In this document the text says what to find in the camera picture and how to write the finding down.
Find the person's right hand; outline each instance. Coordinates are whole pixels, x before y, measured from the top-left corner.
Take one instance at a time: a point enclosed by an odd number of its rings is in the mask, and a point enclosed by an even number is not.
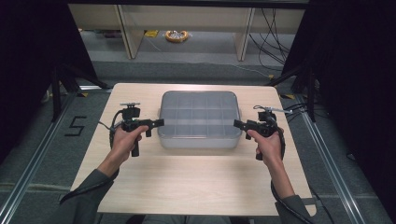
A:
[[[270,162],[273,163],[282,161],[280,154],[281,144],[279,132],[274,132],[269,137],[263,137],[254,130],[247,130],[247,134],[254,138],[254,140],[258,143],[256,153],[262,153],[262,160],[267,166]]]

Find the handheld controller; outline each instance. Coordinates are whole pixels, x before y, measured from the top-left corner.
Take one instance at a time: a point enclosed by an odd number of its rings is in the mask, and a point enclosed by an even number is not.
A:
[[[110,145],[112,146],[113,143],[113,137],[115,133],[115,127],[121,125],[121,128],[125,132],[132,132],[136,128],[147,125],[148,130],[146,131],[146,137],[151,137],[151,130],[153,128],[157,128],[160,126],[164,125],[163,119],[156,119],[156,120],[151,120],[151,119],[137,119],[140,116],[140,108],[135,107],[136,105],[140,105],[139,103],[125,103],[125,104],[120,104],[120,105],[126,105],[127,107],[120,110],[117,112],[113,119],[113,125],[112,125],[112,130],[110,130]],[[114,126],[114,121],[117,117],[118,114],[122,114],[122,121],[118,123],[117,125]],[[139,156],[139,143],[137,139],[134,141],[134,150],[131,151],[131,156],[132,157],[138,157]]]
[[[274,109],[272,107],[262,107],[262,106],[254,106],[254,109],[264,109],[262,112],[259,113],[259,122],[250,120],[248,119],[246,123],[244,123],[241,120],[234,120],[233,121],[233,126],[236,128],[239,128],[242,131],[247,132],[248,130],[254,130],[257,133],[259,133],[263,137],[269,137],[271,136],[274,132],[279,131],[279,136],[281,137],[281,143],[282,143],[282,158],[284,154],[284,148],[285,148],[285,141],[283,139],[283,133],[280,131],[280,129],[277,127],[276,123],[276,115],[272,112],[273,110],[275,111],[282,111],[285,113],[291,113],[291,111],[285,111],[285,110],[279,110],[279,109]],[[246,139],[250,140],[251,136],[246,135]],[[256,160],[262,161],[262,154],[256,154]]]

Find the transparent plastic box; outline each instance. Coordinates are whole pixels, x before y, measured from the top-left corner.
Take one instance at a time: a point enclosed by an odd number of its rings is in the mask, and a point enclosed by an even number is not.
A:
[[[163,147],[233,148],[241,130],[236,95],[231,91],[168,91],[163,95],[158,128]]]

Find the wooden table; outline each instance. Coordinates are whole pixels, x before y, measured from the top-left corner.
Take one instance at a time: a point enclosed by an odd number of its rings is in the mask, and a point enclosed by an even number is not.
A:
[[[241,120],[258,119],[254,105],[282,108],[276,89],[258,86],[180,84],[117,84],[101,121],[110,125],[120,103],[139,102],[140,119],[157,119],[166,91],[232,91]],[[283,113],[275,112],[285,130],[285,166],[294,190],[312,198]],[[270,190],[270,176],[262,161],[255,160],[257,143],[245,133],[236,148],[163,148],[157,130],[139,144],[140,157],[120,168],[113,187],[99,206],[102,213],[179,214],[222,216],[277,216]],[[98,125],[72,186],[75,189],[109,151],[108,130]],[[314,205],[308,205],[311,215]]]

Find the hand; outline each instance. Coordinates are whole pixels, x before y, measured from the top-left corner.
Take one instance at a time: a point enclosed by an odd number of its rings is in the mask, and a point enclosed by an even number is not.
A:
[[[127,133],[121,127],[118,127],[114,134],[113,148],[97,169],[107,176],[112,176],[122,163],[130,157],[130,153],[134,149],[134,140],[140,141],[142,139],[141,133],[148,129],[149,127],[145,125]]]
[[[271,163],[282,161],[281,157],[281,144],[279,138],[279,132],[274,132],[269,137],[263,137],[254,130],[247,130],[247,134],[250,135],[258,143],[256,153],[262,153],[262,160],[268,166]]]
[[[262,153],[262,160],[268,167],[278,196],[284,199],[294,195],[293,186],[290,183],[283,165],[282,156],[280,155],[279,132],[275,132],[267,138],[253,130],[247,130],[247,134],[258,143],[256,153]]]

